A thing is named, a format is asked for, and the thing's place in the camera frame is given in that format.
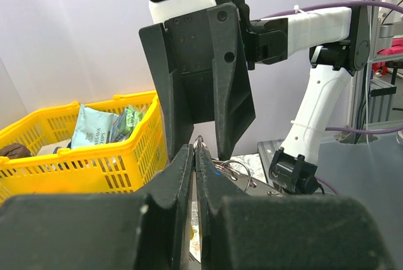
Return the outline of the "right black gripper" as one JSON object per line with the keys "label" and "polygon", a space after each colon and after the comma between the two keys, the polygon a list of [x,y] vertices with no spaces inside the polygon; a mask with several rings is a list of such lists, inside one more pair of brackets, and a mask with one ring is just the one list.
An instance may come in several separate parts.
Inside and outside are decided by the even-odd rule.
{"label": "right black gripper", "polygon": [[245,0],[139,30],[160,100],[169,160],[190,141],[194,124],[215,122],[217,153],[230,159],[256,117],[244,53]]}

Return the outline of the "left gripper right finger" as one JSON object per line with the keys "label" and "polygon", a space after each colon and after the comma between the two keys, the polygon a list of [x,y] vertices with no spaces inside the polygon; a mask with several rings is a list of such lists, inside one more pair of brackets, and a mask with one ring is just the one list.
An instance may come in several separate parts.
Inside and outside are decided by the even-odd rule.
{"label": "left gripper right finger", "polygon": [[203,269],[394,269],[367,209],[331,195],[251,196],[195,149]]}

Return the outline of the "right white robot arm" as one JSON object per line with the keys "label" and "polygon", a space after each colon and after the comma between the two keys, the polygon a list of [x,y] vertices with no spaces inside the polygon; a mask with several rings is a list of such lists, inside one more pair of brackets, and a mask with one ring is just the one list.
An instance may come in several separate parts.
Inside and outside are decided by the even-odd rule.
{"label": "right white robot arm", "polygon": [[309,83],[268,175],[290,194],[312,194],[319,146],[336,101],[370,52],[362,1],[252,20],[245,0],[149,0],[153,24],[139,31],[164,115],[168,157],[194,126],[214,122],[228,160],[256,117],[249,71],[309,51]]}

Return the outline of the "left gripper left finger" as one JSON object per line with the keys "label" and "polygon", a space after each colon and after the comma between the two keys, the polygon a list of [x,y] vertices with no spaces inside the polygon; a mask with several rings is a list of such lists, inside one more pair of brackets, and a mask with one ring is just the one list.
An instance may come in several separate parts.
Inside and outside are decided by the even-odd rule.
{"label": "left gripper left finger", "polygon": [[1,206],[2,269],[188,269],[191,145],[130,194],[31,194]]}

